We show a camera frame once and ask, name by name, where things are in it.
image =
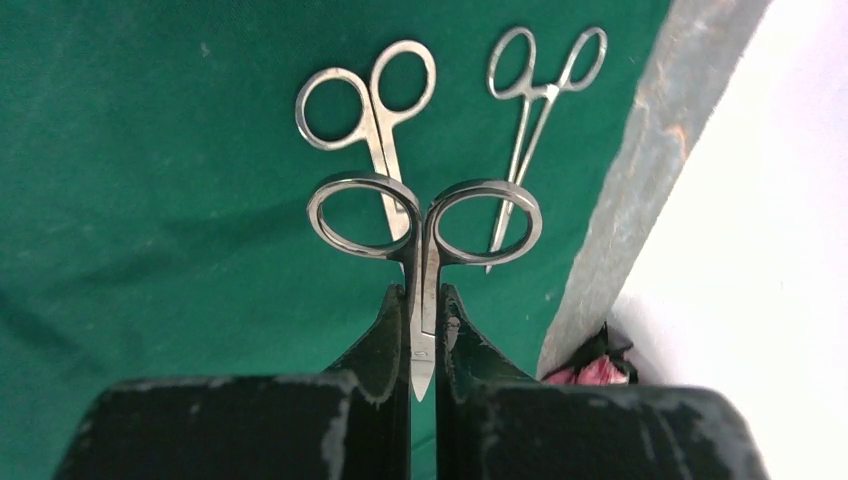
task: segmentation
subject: surgical scissors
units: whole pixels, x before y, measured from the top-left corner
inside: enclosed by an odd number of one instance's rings
[[[424,62],[427,77],[424,92],[418,101],[406,110],[394,111],[384,105],[380,98],[380,76],[383,74],[386,65],[402,53],[412,53],[420,57]],[[341,80],[352,85],[362,101],[362,115],[359,117],[359,123],[350,133],[339,140],[325,140],[318,137],[306,122],[306,101],[309,99],[309,95],[318,85],[332,80]],[[295,100],[295,122],[303,138],[310,145],[320,150],[339,150],[364,140],[371,154],[374,171],[398,182],[403,182],[392,129],[397,124],[418,115],[430,102],[435,88],[436,61],[433,59],[433,55],[427,50],[427,47],[418,42],[401,40],[389,45],[377,57],[377,61],[374,62],[374,67],[371,70],[370,84],[367,87],[362,78],[344,68],[327,68],[312,75],[303,85]],[[382,198],[392,240],[398,240],[403,237],[409,228],[407,215],[400,203],[392,201],[386,195],[383,195]]]
[[[388,245],[362,245],[336,233],[324,220],[322,204],[347,189],[376,190],[400,203],[408,214],[409,230]],[[527,216],[524,236],[511,246],[489,253],[466,252],[448,243],[439,231],[445,212],[474,197],[496,197],[518,205]],[[351,255],[399,262],[405,276],[406,313],[409,315],[410,375],[415,396],[427,392],[436,362],[436,312],[441,268],[447,265],[498,265],[533,248],[542,233],[542,214],[533,195],[504,180],[469,180],[457,183],[433,200],[422,217],[415,194],[400,182],[376,173],[345,172],[321,182],[306,207],[312,228],[325,242]]]
[[[524,68],[518,80],[504,90],[495,88],[495,71],[498,66],[498,61],[501,58],[507,45],[516,37],[523,36],[527,39],[529,47],[527,66]],[[590,38],[597,35],[599,40],[598,53],[595,57],[595,63],[589,71],[580,80],[573,81],[571,79],[571,70],[574,69],[574,63],[577,57],[586,45]],[[515,27],[507,31],[495,44],[492,50],[492,55],[489,58],[489,69],[486,73],[486,86],[489,93],[498,100],[509,100],[513,98],[523,97],[524,102],[521,106],[521,121],[518,124],[518,133],[515,138],[515,146],[512,150],[512,158],[509,162],[509,173],[507,180],[516,185],[521,185],[524,182],[524,177],[527,175],[527,167],[530,165],[530,160],[533,158],[533,153],[536,150],[536,145],[539,143],[539,137],[542,135],[542,130],[548,117],[553,110],[554,101],[562,92],[579,92],[595,81],[604,59],[607,54],[607,34],[598,27],[592,27],[580,34],[580,37],[571,47],[571,52],[568,54],[568,59],[562,68],[559,79],[556,83],[548,83],[545,85],[533,85],[533,71],[536,68],[536,38],[533,32],[525,27]],[[530,137],[530,143],[527,145],[527,150],[524,155],[521,155],[521,147],[524,145],[524,136],[527,132],[527,123],[530,117],[530,107],[536,100],[544,98],[545,104],[542,108],[542,114],[539,116],[539,121],[533,129],[533,134]],[[509,225],[509,217],[512,214],[512,205],[508,202],[501,202],[498,217],[495,221],[495,227],[492,232],[492,241],[489,244],[489,251],[498,250],[503,245],[506,229]],[[491,271],[492,265],[486,266],[486,273]]]

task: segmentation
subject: white wall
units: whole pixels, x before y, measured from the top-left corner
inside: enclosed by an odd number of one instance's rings
[[[775,0],[614,307],[774,479],[848,479],[848,3]]]

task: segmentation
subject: green cloth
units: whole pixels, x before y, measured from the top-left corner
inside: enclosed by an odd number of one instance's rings
[[[603,69],[589,89],[557,100],[525,182],[542,206],[541,240],[488,276],[478,267],[443,275],[480,330],[532,373],[669,7],[0,3],[4,479],[49,476],[86,406],[117,380],[318,371],[373,322],[400,269],[333,250],[309,226],[305,205],[319,180],[371,169],[364,143],[324,152],[300,137],[294,99],[310,75],[343,66],[367,80],[394,41],[430,49],[433,99],[395,130],[404,181],[426,206],[455,182],[505,177],[520,102],[494,100],[484,83],[500,35],[514,25],[535,33],[543,83],[559,76],[579,33],[598,25],[609,36]],[[522,65],[519,45],[504,56],[504,82]],[[385,101],[409,105],[422,72],[414,57],[390,64]],[[313,99],[317,131],[342,134],[358,118],[343,84]],[[388,238],[376,194],[340,197],[328,217],[342,233]],[[495,208],[457,207],[446,237],[485,249]],[[521,233],[523,216],[513,220],[507,241]],[[432,392],[413,407],[416,478],[435,472]]]

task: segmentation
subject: gray metal edge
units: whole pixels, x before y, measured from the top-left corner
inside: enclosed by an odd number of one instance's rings
[[[672,4],[545,335],[537,377],[565,362],[601,328],[769,3]]]

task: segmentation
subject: pink cloth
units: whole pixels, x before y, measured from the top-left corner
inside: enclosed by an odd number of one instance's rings
[[[616,385],[629,381],[627,374],[620,372],[609,357],[602,355],[575,375],[574,370],[566,368],[554,373],[545,380],[548,385]]]

